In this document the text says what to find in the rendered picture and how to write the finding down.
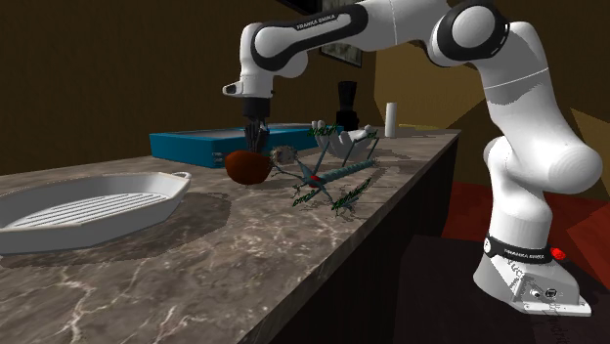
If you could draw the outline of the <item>white scalloped bowl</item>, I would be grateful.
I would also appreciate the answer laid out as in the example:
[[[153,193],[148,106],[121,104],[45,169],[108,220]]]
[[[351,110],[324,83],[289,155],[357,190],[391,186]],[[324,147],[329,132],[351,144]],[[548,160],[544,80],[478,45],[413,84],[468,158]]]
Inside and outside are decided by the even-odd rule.
[[[338,133],[336,124],[326,125],[323,120],[314,120],[311,122],[310,133],[321,149],[327,148],[327,153],[337,158],[354,159],[367,149],[376,130],[366,125],[363,129],[342,130]]]

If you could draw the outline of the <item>black grinder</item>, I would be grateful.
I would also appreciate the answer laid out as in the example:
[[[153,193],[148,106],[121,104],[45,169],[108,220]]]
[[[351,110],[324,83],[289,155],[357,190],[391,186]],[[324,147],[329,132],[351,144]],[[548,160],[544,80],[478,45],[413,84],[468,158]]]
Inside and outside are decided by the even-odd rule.
[[[337,84],[339,110],[336,112],[335,122],[344,127],[345,131],[354,131],[359,128],[360,119],[353,106],[357,91],[355,81],[340,81]]]

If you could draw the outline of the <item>dark robot stand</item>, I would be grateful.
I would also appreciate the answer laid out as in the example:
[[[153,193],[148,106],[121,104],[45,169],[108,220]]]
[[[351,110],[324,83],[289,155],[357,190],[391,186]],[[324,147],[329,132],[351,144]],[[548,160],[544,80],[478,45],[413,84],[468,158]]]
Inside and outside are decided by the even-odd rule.
[[[394,344],[610,344],[610,290],[567,261],[592,315],[530,316],[480,290],[476,241],[414,236],[401,262]]]

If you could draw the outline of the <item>white ridged baking dish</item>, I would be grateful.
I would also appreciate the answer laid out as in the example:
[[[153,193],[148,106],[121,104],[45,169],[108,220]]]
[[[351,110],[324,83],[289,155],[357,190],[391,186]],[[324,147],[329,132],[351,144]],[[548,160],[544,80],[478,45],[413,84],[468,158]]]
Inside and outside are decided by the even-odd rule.
[[[91,247],[165,221],[188,172],[106,174],[0,195],[0,255]]]

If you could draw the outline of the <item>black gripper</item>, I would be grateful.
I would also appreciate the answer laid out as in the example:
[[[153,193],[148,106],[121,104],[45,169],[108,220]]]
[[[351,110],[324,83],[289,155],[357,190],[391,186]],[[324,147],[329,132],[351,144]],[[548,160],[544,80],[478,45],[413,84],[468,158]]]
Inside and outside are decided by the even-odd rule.
[[[246,118],[244,135],[248,150],[262,152],[267,144],[269,129],[267,118],[271,112],[270,98],[244,97],[242,99],[242,115]]]

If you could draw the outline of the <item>blue flat tray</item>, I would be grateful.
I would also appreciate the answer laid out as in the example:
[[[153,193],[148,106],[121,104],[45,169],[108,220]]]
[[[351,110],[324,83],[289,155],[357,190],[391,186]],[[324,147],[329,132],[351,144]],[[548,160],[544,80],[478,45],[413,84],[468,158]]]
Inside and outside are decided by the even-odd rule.
[[[263,148],[292,146],[298,151],[315,148],[318,144],[307,132],[307,123],[269,124],[270,137]],[[173,133],[149,134],[152,156],[209,168],[223,168],[224,158],[233,151],[246,151],[242,127]]]

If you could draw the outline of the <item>white cylinder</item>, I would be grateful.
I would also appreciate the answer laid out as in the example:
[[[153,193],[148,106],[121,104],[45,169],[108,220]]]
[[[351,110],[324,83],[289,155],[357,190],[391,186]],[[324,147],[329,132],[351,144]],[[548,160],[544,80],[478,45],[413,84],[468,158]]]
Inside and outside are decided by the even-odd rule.
[[[397,117],[397,104],[390,102],[386,104],[385,109],[385,129],[384,135],[386,138],[396,137],[396,117]]]

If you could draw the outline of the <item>red-brown round fruit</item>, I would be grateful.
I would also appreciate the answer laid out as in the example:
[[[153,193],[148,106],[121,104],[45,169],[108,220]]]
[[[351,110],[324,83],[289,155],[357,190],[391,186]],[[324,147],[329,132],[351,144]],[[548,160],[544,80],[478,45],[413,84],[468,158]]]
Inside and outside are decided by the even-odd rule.
[[[247,186],[263,183],[272,169],[272,164],[269,156],[248,150],[236,150],[226,156],[225,168],[234,182]]]

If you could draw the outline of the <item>grey spiky ball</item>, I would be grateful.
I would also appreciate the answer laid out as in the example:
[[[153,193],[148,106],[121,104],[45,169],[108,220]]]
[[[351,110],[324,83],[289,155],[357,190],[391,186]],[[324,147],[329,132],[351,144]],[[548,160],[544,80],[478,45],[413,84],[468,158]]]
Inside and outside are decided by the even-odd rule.
[[[297,160],[297,150],[291,146],[276,146],[270,151],[270,158],[275,165],[292,164]]]

